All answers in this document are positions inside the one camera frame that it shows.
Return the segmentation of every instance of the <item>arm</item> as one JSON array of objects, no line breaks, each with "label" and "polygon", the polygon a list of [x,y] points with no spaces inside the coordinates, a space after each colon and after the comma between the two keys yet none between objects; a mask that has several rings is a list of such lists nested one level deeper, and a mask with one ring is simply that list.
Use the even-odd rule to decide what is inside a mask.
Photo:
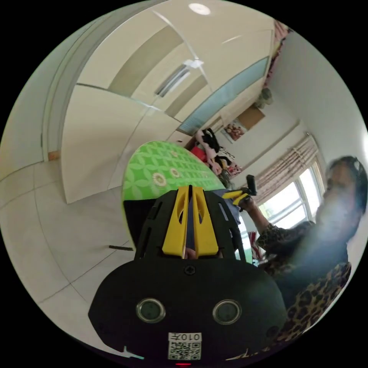
[{"label": "arm", "polygon": [[311,226],[311,222],[299,224],[295,228],[282,229],[272,225],[262,214],[261,210],[256,206],[254,200],[250,198],[244,203],[240,203],[241,207],[248,212],[249,217],[254,222],[260,237],[257,239],[257,244],[266,252],[272,253],[272,248],[276,244],[295,239],[303,234],[304,230]]}]

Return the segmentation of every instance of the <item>pile of clothes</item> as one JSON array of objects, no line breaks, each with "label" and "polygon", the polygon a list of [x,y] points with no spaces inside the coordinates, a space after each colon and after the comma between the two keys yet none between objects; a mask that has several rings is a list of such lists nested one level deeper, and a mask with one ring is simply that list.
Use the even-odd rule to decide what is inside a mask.
[{"label": "pile of clothes", "polygon": [[230,179],[241,172],[235,157],[220,146],[212,129],[199,130],[191,152],[203,161],[221,180],[225,188],[231,188]]}]

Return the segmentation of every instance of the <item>curtain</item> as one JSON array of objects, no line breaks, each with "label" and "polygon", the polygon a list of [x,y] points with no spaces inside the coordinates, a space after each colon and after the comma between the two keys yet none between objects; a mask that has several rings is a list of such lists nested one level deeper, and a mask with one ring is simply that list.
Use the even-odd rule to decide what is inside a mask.
[{"label": "curtain", "polygon": [[293,182],[316,159],[317,144],[309,133],[295,147],[255,177],[257,196],[254,201],[261,205],[273,194]]}]

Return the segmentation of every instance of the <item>hand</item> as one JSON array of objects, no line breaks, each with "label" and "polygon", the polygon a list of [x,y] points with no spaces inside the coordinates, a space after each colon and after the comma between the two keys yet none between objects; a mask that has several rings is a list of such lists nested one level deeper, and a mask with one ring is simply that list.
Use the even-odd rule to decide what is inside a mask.
[{"label": "hand", "polygon": [[257,208],[252,197],[247,197],[247,199],[241,200],[239,203],[239,207],[242,208],[244,211],[247,211],[248,213]]},{"label": "hand", "polygon": [[184,259],[185,260],[196,260],[197,256],[195,255],[196,251],[190,248],[185,248],[185,255],[184,255]]}]

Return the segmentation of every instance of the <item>tiled floor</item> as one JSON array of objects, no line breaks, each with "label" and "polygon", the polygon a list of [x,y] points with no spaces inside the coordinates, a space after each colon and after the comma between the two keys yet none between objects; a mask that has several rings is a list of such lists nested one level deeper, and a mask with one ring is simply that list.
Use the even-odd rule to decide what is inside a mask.
[{"label": "tiled floor", "polygon": [[38,163],[0,182],[0,227],[13,266],[31,297],[62,330],[104,345],[87,313],[102,280],[131,261],[120,187],[67,205],[59,162]]}]

